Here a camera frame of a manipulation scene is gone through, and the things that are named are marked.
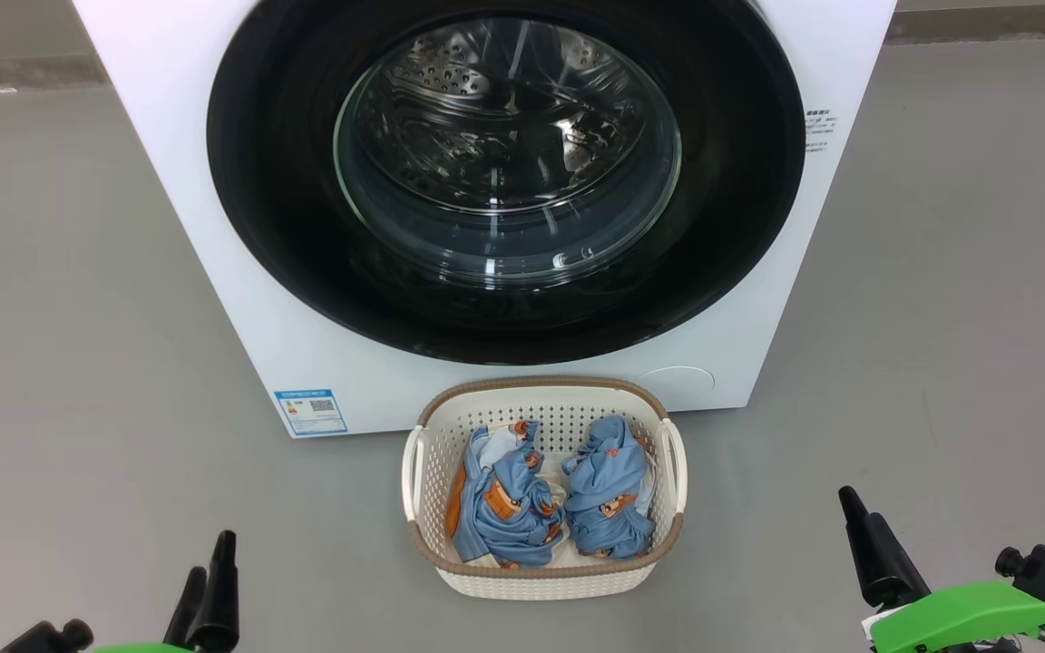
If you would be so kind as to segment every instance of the washing machine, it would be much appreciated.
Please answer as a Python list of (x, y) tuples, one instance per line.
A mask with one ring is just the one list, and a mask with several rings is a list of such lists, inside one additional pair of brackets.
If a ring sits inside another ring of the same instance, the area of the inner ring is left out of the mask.
[(291, 436), (749, 400), (895, 0), (74, 0)]

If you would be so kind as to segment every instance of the laundry basket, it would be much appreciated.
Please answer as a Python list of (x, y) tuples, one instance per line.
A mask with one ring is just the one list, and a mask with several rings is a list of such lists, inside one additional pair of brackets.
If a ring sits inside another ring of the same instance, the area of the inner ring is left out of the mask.
[[(483, 424), (538, 419), (535, 446), (548, 458), (574, 453), (596, 419), (619, 414), (648, 436), (656, 490), (648, 516), (655, 523), (647, 555), (593, 566), (502, 569), (464, 565), (446, 533), (454, 474), (472, 430)], [(402, 507), (410, 537), (449, 586), (482, 599), (552, 601), (619, 594), (648, 578), (679, 537), (688, 502), (688, 462), (679, 430), (651, 393), (634, 383), (578, 376), (475, 381), (448, 389), (422, 413), (402, 454)]]

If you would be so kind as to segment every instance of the basket handle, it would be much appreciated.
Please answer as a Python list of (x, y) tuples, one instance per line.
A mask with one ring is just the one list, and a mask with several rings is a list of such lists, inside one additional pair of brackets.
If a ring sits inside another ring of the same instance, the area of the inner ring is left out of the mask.
[(422, 434), (426, 427), (417, 425), (410, 432), (402, 451), (402, 509), (405, 510), (405, 520), (418, 520), (418, 508), (422, 504), (422, 493), (418, 480), (422, 477), (422, 458), (424, 443)]
[(679, 439), (676, 424), (665, 418), (664, 426), (668, 427), (668, 451), (671, 453), (672, 470), (676, 472), (676, 514), (679, 515), (688, 505), (688, 456), (684, 454), (684, 441)]

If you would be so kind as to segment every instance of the brown rim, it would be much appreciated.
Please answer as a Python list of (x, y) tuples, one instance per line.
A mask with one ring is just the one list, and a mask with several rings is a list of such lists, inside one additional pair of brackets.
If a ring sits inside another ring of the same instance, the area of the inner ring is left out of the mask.
[(664, 543), (656, 546), (651, 554), (644, 555), (643, 558), (635, 558), (635, 560), (627, 560), (626, 562), (609, 562), (606, 565), (556, 567), (555, 569), (496, 569), (495, 567), (472, 567), (470, 565), (462, 565), (461, 562), (450, 562), (441, 557), (441, 555), (433, 553), (429, 546), (426, 545), (426, 540), (422, 538), (422, 529), (418, 528), (417, 521), (410, 521), (410, 537), (414, 540), (414, 544), (418, 546), (418, 551), (424, 555), (424, 558), (429, 560), (431, 565), (439, 567), (439, 569), (447, 572), (447, 574), (478, 576), (478, 578), (483, 579), (578, 579), (583, 578), (583, 576), (623, 574), (623, 572), (634, 572), (649, 565), (655, 565), (676, 544), (676, 540), (679, 538), (679, 531), (683, 528), (684, 514), (677, 512), (676, 516), (672, 517), (671, 530), (668, 531), (668, 537), (664, 538)]
[(454, 386), (452, 389), (445, 390), (426, 404), (422, 416), (418, 417), (418, 424), (422, 426), (426, 425), (426, 422), (429, 422), (429, 419), (435, 415), (439, 405), (460, 395), (478, 393), (482, 392), (482, 390), (533, 389), (535, 386), (574, 386), (574, 388), (578, 389), (625, 390), (625, 392), (631, 393), (648, 402), (655, 410), (656, 417), (660, 419), (668, 418), (668, 410), (664, 409), (664, 404), (659, 403), (658, 398), (648, 392), (648, 390), (631, 383), (631, 381), (604, 379), (601, 376), (519, 376), (517, 379), (490, 379), (489, 381), (472, 381), (471, 383)]
[[(535, 386), (574, 386), (574, 388), (581, 389), (623, 390), (623, 392), (631, 393), (648, 402), (656, 412), (656, 417), (660, 419), (668, 418), (668, 412), (659, 403), (658, 398), (655, 398), (648, 390), (631, 383), (631, 381), (602, 379), (599, 376), (520, 376), (517, 379), (492, 379), (489, 381), (473, 381), (472, 383), (454, 386), (452, 389), (446, 390), (446, 392), (433, 398), (433, 401), (426, 404), (426, 409), (422, 412), (422, 417), (418, 418), (418, 424), (427, 424), (439, 405), (460, 395), (478, 393), (481, 390), (529, 389), (535, 388)], [(668, 537), (664, 538), (663, 544), (656, 546), (651, 554), (644, 555), (643, 558), (635, 558), (635, 560), (627, 560), (625, 562), (609, 562), (606, 565), (556, 567), (555, 569), (496, 569), (495, 567), (472, 567), (464, 565), (461, 562), (448, 561), (441, 557), (441, 555), (435, 554), (435, 551), (426, 545), (426, 540), (422, 537), (422, 529), (419, 528), (417, 520), (410, 521), (410, 537), (414, 540), (414, 544), (418, 546), (418, 551), (422, 553), (423, 557), (429, 560), (431, 565), (439, 567), (439, 569), (447, 572), (447, 574), (478, 576), (478, 578), (485, 579), (576, 579), (583, 578), (583, 576), (623, 574), (623, 572), (634, 572), (649, 565), (655, 565), (676, 544), (676, 540), (679, 538), (679, 531), (683, 528), (684, 516), (682, 513), (677, 512), (676, 516), (672, 517), (671, 530), (668, 531)]]

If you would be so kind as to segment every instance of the round black door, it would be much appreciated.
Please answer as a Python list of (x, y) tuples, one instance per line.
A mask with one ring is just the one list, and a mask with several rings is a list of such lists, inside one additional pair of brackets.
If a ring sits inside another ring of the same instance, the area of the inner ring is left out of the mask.
[(269, 273), (448, 360), (598, 355), (728, 293), (781, 230), (800, 93), (744, 0), (264, 0), (212, 179)]

